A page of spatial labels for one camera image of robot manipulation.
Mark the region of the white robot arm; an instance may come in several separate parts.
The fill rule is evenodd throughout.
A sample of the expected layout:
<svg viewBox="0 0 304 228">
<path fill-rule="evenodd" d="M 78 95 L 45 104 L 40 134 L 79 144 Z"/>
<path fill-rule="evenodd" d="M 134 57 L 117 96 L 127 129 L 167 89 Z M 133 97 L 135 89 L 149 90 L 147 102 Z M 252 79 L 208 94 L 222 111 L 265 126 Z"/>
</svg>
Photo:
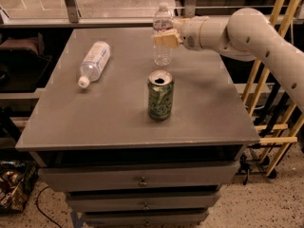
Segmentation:
<svg viewBox="0 0 304 228">
<path fill-rule="evenodd" d="M 260 60 L 304 111 L 304 52 L 287 42 L 256 9 L 239 9 L 229 17 L 177 19 L 173 27 L 153 35 L 158 46 L 211 49 L 248 62 Z"/>
</svg>

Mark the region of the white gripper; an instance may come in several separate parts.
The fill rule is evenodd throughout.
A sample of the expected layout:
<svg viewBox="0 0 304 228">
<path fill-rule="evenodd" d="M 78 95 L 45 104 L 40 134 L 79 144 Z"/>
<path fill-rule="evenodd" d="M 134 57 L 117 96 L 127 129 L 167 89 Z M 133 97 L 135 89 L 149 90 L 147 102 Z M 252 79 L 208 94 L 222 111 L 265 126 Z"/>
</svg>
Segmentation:
<svg viewBox="0 0 304 228">
<path fill-rule="evenodd" d="M 181 43 L 190 50 L 203 50 L 200 44 L 200 33 L 208 16 L 195 16 L 193 18 L 176 18 L 173 28 L 157 32 L 153 35 L 154 44 L 168 48 L 177 48 Z"/>
</svg>

